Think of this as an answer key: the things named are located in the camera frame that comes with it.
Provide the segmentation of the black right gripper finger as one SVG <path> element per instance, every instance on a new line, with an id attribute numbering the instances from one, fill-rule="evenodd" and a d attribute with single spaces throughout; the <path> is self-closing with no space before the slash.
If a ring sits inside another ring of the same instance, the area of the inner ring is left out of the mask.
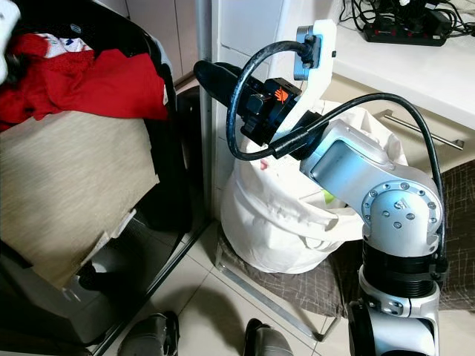
<path id="1" fill-rule="evenodd" d="M 242 85 L 242 92 L 240 99 L 237 103 L 237 114 L 251 114 L 249 109 L 249 99 L 251 95 L 260 93 L 262 91 L 262 81 L 259 81 L 257 78 L 251 77 Z M 211 98 L 216 99 L 221 104 L 225 105 L 227 108 L 230 108 L 230 101 L 233 96 L 233 93 L 210 93 Z"/>
<path id="2" fill-rule="evenodd" d="M 234 93 L 238 87 L 238 79 L 242 74 L 241 67 L 228 62 L 210 62 L 200 60 L 193 67 L 194 75 L 203 89 L 210 93 Z"/>

